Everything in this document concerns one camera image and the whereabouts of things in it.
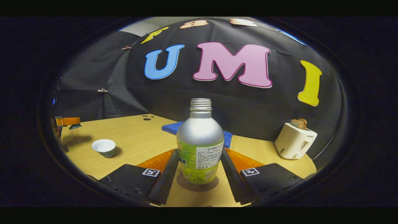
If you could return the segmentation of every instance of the aluminum bottle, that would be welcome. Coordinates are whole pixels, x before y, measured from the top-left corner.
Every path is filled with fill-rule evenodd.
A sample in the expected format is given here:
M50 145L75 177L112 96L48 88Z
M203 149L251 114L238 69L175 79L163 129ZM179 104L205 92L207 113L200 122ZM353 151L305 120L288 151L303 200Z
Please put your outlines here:
M191 99L190 117L177 132L182 173L189 183L207 184L216 177L224 147L224 132L211 117L211 100Z

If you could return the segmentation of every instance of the table surface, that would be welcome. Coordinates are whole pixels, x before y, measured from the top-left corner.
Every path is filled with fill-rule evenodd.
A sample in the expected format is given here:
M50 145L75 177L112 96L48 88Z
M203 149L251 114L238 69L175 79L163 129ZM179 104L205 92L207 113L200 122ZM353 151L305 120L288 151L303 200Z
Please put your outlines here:
M161 127L176 121L153 114L144 114L105 120L82 122L82 127L62 130L62 142L69 149L66 156L85 174L101 179L123 164L137 165L147 159L174 149L176 136ZM105 158L91 148L98 139L111 139L116 143L116 155ZM316 172L308 155L301 159L282 158L273 142L233 135L231 150L263 164L278 163L301 178ZM182 177L178 166L167 204L161 207L186 206L240 207L236 203L220 162L217 177L207 185L191 185Z

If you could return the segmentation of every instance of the blue cloth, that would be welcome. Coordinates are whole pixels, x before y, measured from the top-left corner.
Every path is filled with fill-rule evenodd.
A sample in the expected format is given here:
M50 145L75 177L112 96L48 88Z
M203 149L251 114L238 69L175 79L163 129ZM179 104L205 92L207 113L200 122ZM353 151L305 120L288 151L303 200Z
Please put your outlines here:
M178 132L179 127L184 123L183 121L174 123L174 124L167 124L162 126L162 130L165 132L172 133L173 135L176 135ZM229 149L231 146L231 139L232 139L232 134L229 132L224 132L224 147Z

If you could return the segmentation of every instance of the letter m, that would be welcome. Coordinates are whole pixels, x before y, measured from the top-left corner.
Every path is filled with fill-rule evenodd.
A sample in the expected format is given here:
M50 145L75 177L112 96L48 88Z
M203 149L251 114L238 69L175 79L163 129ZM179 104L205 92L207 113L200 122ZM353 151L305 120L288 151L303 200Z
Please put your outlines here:
M267 54L270 49L247 44L233 55L221 43L201 43L198 48L202 49L202 58L199 71L193 74L193 78L199 81L213 81L217 74L213 72L213 62L216 63L225 81L230 81L236 72L245 65L243 74L238 77L242 84L258 87L271 88L272 81L268 78Z

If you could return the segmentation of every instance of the white toaster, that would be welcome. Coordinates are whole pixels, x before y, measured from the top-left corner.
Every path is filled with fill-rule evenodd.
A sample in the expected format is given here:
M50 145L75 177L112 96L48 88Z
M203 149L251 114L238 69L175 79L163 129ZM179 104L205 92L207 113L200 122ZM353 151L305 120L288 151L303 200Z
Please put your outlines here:
M317 136L316 132L300 129L285 123L275 141L279 154L285 159L300 159L311 147Z

